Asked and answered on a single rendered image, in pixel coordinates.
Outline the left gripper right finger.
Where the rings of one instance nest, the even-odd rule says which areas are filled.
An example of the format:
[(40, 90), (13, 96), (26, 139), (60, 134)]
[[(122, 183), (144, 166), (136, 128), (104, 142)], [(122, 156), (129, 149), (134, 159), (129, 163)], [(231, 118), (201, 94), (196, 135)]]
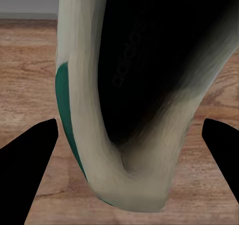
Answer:
[(206, 118), (202, 138), (239, 203), (239, 130)]

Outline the gym shoe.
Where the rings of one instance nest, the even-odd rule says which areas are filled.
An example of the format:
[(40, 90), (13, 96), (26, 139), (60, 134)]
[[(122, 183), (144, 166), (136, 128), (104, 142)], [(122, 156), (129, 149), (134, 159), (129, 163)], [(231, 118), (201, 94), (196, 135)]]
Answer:
[(59, 0), (55, 91), (100, 200), (156, 213), (192, 118), (239, 47), (239, 0)]

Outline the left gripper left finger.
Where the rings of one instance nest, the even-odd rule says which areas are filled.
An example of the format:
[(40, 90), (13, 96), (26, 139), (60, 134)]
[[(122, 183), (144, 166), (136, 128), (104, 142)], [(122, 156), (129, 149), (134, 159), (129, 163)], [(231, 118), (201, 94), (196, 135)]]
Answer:
[(0, 225), (24, 225), (58, 136), (53, 118), (0, 149)]

